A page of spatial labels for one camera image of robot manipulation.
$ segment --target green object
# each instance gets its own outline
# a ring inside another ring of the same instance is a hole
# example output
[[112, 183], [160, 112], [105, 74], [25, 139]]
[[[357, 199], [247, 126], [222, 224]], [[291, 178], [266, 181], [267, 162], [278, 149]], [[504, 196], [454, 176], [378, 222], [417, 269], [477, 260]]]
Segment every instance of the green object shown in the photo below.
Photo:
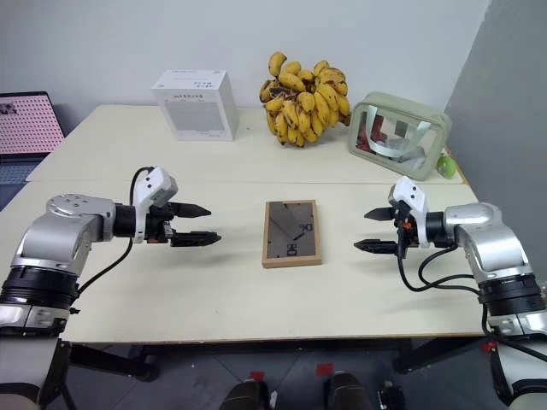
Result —
[[351, 115], [350, 152], [413, 179], [436, 166], [452, 121], [427, 105], [372, 92]]
[[447, 179], [454, 178], [456, 174], [456, 161], [447, 155], [441, 155], [437, 161], [437, 171]]

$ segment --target black cable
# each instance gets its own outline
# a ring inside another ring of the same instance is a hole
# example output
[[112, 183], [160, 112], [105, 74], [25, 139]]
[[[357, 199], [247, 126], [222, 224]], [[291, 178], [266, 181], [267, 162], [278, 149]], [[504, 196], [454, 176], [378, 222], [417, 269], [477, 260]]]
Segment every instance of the black cable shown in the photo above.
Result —
[[[397, 231], [398, 231], [397, 265], [399, 267], [399, 274], [401, 275], [401, 280], [403, 281], [404, 285], [409, 290], [412, 290], [413, 292], [423, 292], [424, 290], [428, 290], [428, 289], [431, 289], [431, 288], [436, 288], [440, 284], [443, 284], [443, 283], [448, 282], [450, 280], [459, 279], [459, 278], [462, 277], [462, 275], [450, 275], [450, 276], [447, 276], [445, 278], [441, 278], [441, 279], [435, 280], [433, 282], [429, 282], [428, 284], [426, 284], [424, 286], [421, 286], [420, 288], [416, 288], [412, 284], [410, 284], [410, 282], [407, 280], [406, 274], [404, 273], [404, 266], [403, 266], [403, 252], [404, 252], [404, 250], [403, 250], [403, 240], [404, 240], [403, 234], [404, 234], [404, 231], [403, 231], [403, 227], [401, 225], [402, 222], [399, 221], [398, 224], [399, 224], [399, 227], [397, 228]], [[444, 249], [441, 252], [443, 252], [443, 253], [438, 252], [438, 255], [436, 255], [436, 256], [432, 255], [434, 257], [432, 257], [428, 262], [432, 261], [433, 259], [435, 259], [436, 257], [438, 257], [440, 255], [443, 255], [443, 254], [447, 253], [448, 251], [446, 249]], [[473, 292], [475, 295], [480, 295], [478, 290], [473, 289], [473, 288], [468, 288], [467, 286], [462, 286], [460, 289], [461, 290], [468, 290], [470, 292]]]
[[[426, 268], [428, 263], [430, 263], [434, 259], [438, 258], [439, 256], [448, 254], [449, 252], [453, 252], [456, 249], [458, 249], [458, 245], [454, 244], [454, 245], [450, 246], [447, 249], [439, 250], [439, 252], [436, 252], [433, 255], [429, 255], [420, 264], [420, 267], [418, 268], [418, 278], [420, 278], [421, 282], [425, 285], [431, 284], [430, 282], [428, 282], [424, 278], [424, 269]], [[474, 276], [473, 275], [468, 275], [468, 274], [458, 274], [458, 275], [452, 275], [451, 278], [453, 278], [453, 279], [474, 279]], [[476, 293], [475, 289], [470, 288], [468, 286], [462, 286], [462, 285], [459, 285], [459, 284], [438, 284], [437, 286], [435, 286], [435, 288], [437, 288], [437, 289], [453, 289], [453, 290], [469, 290], [469, 291], [472, 291], [473, 293]]]
[[[404, 234], [404, 231], [403, 231], [403, 227], [402, 227], [402, 222], [399, 221], [398, 227], [397, 227], [397, 235], [398, 235], [397, 264], [399, 266], [399, 273], [401, 275], [401, 279], [403, 280], [403, 283], [407, 288], [409, 288], [413, 292], [422, 292], [423, 290], [428, 290], [428, 289], [431, 289], [431, 288], [439, 287], [440, 289], [467, 290], [467, 291], [473, 292], [475, 295], [480, 295], [480, 293], [476, 289], [469, 288], [467, 286], [456, 286], [456, 285], [450, 285], [449, 286], [449, 285], [447, 285], [447, 286], [443, 286], [442, 288], [439, 286], [439, 284], [442, 284], [446, 281], [449, 281], [449, 280], [452, 280], [452, 279], [455, 279], [455, 278], [467, 277], [467, 276], [471, 276], [471, 275], [451, 275], [451, 276], [447, 276], [446, 278], [436, 280], [434, 282], [427, 282], [423, 278], [423, 270], [426, 267], [426, 265], [429, 262], [431, 262], [432, 260], [434, 260], [435, 258], [438, 258], [440, 255], [444, 255], [444, 254], [447, 254], [449, 252], [452, 252], [453, 251], [452, 247], [447, 248], [447, 249], [443, 249], [443, 250], [441, 250], [441, 251], [439, 251], [439, 252], [437, 252], [433, 255], [428, 256], [420, 264], [420, 269], [419, 269], [419, 273], [418, 273], [418, 275], [420, 276], [420, 279], [422, 280], [422, 282], [426, 283], [426, 285], [422, 286], [420, 288], [415, 288], [414, 286], [412, 286], [409, 283], [409, 281], [407, 280], [407, 277], [404, 273], [404, 266], [403, 266], [403, 252], [404, 252], [404, 250], [403, 250], [403, 234]], [[510, 348], [519, 350], [522, 353], [529, 354], [529, 355], [535, 357], [536, 359], [539, 359], [539, 360], [542, 360], [542, 361], [547, 361], [547, 355], [539, 353], [538, 351], [533, 350], [532, 348], [528, 348], [526, 346], [523, 346], [523, 345], [521, 345], [517, 342], [514, 342], [514, 341], [508, 339], [507, 337], [500, 336], [500, 335], [498, 335], [498, 334], [496, 334], [492, 331], [489, 331], [488, 327], [487, 327], [487, 320], [488, 320], [488, 309], [486, 308], [486, 305], [483, 304], [483, 306], [482, 306], [482, 319], [480, 321], [480, 324], [481, 324], [481, 327], [482, 327], [482, 331], [485, 333], [485, 335], [487, 335], [488, 337], [490, 337], [491, 339], [495, 340], [498, 343], [505, 344], [506, 346], [509, 346]]]
[[[137, 183], [137, 178], [143, 171], [148, 171], [149, 173], [153, 170], [153, 167], [141, 167], [137, 170], [137, 172], [133, 175], [133, 178], [131, 180], [131, 187], [129, 188], [129, 205], [133, 205], [133, 190], [135, 189], [135, 184]], [[121, 256], [116, 259], [114, 262], [112, 262], [110, 265], [106, 266], [101, 272], [97, 273], [93, 278], [89, 279], [87, 282], [85, 282], [79, 289], [78, 289], [78, 297], [89, 288], [96, 280], [100, 279], [105, 273], [111, 271], [115, 267], [117, 267], [120, 262], [122, 262], [126, 257], [129, 255], [129, 252], [131, 252], [131, 249], [133, 247], [133, 239], [132, 237], [129, 238], [129, 242], [127, 243], [127, 248], [124, 251]]]
[[532, 348], [527, 348], [526, 346], [523, 346], [517, 342], [513, 342], [512, 340], [508, 339], [507, 337], [500, 336], [493, 331], [489, 331], [488, 327], [486, 325], [488, 318], [488, 309], [486, 308], [486, 305], [482, 305], [482, 320], [480, 322], [482, 331], [487, 335], [488, 337], [494, 339], [496, 342], [505, 344], [506, 346], [509, 346], [510, 348], [519, 350], [522, 353], [529, 354], [536, 359], [540, 359], [543, 361], [547, 361], [547, 355], [543, 353], [539, 353], [537, 350], [534, 350]]

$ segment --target red tape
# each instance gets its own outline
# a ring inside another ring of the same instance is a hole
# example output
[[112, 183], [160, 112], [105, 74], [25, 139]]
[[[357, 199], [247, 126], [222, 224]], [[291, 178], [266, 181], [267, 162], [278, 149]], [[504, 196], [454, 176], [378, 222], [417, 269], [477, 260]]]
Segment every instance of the red tape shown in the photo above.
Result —
[[332, 376], [334, 374], [333, 363], [320, 363], [315, 368], [315, 374], [317, 376]]
[[256, 380], [257, 382], [261, 382], [264, 380], [265, 375], [266, 375], [265, 372], [252, 371], [249, 373], [249, 378], [252, 378], [253, 380]]
[[495, 348], [497, 346], [497, 343], [496, 342], [490, 342], [490, 343], [487, 343], [487, 344], [483, 344], [481, 346], [481, 348], [485, 351], [485, 352], [490, 352], [490, 349], [492, 348]]

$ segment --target laptop screen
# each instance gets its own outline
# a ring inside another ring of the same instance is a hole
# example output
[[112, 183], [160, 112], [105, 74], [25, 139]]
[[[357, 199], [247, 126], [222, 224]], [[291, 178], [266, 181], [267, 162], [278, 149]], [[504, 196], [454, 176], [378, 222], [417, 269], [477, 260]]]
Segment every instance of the laptop screen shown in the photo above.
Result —
[[62, 140], [46, 92], [0, 94], [0, 155], [47, 154]]

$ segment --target table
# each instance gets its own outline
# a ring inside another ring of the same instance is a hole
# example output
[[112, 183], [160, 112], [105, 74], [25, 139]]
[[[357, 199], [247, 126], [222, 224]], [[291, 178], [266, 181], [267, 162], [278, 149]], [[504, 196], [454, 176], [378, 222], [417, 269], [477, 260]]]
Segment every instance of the table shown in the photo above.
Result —
[[[0, 263], [9, 265], [21, 235], [62, 193], [126, 202], [128, 181], [31, 182], [0, 213]], [[463, 184], [425, 184], [431, 210], [474, 202]], [[196, 343], [306, 338], [474, 336], [480, 306], [467, 292], [404, 288], [392, 255], [353, 247], [365, 237], [395, 239], [390, 222], [363, 219], [386, 205], [386, 184], [179, 184], [174, 201], [211, 210], [209, 217], [177, 219], [178, 231], [211, 230], [218, 243], [196, 249], [140, 244], [114, 271], [75, 303], [63, 338], [76, 343]], [[323, 264], [278, 269], [261, 266], [265, 201], [315, 199]], [[115, 260], [125, 239], [98, 243], [80, 283]], [[411, 249], [405, 262], [416, 283], [431, 249]], [[433, 262], [429, 278], [469, 272], [461, 250]]]
[[[29, 176], [29, 183], [0, 212], [0, 263], [11, 262], [25, 229], [62, 193], [81, 193], [127, 203], [129, 181], [142, 166], [166, 168], [179, 184], [174, 201], [194, 202], [213, 215], [177, 220], [178, 231], [218, 231], [223, 239], [198, 249], [136, 245], [115, 270], [96, 282], [74, 306], [81, 309], [62, 334], [73, 343], [268, 343], [372, 341], [382, 348], [399, 337], [441, 337], [402, 354], [395, 367], [407, 372], [467, 349], [479, 341], [480, 306], [457, 291], [406, 290], [393, 256], [371, 255], [352, 244], [365, 237], [395, 239], [389, 222], [364, 220], [386, 206], [400, 175], [348, 152], [347, 128], [329, 130], [318, 144], [282, 147], [269, 133], [263, 110], [241, 110], [236, 140], [177, 142], [158, 107], [98, 107]], [[475, 202], [461, 174], [437, 172], [421, 182], [431, 210]], [[261, 266], [266, 201], [315, 199], [323, 264], [279, 269]], [[117, 259], [126, 240], [93, 246], [80, 279]], [[432, 250], [411, 249], [411, 281]], [[432, 263], [430, 279], [469, 272], [457, 250]], [[83, 366], [150, 381], [157, 369], [81, 344], [71, 360]]]
[[[130, 180], [161, 165], [188, 182], [394, 184], [401, 176], [348, 151], [348, 128], [328, 130], [305, 149], [281, 146], [263, 109], [240, 110], [235, 142], [178, 142], [158, 107], [99, 106], [29, 176], [30, 181]], [[461, 184], [433, 171], [422, 184]]]

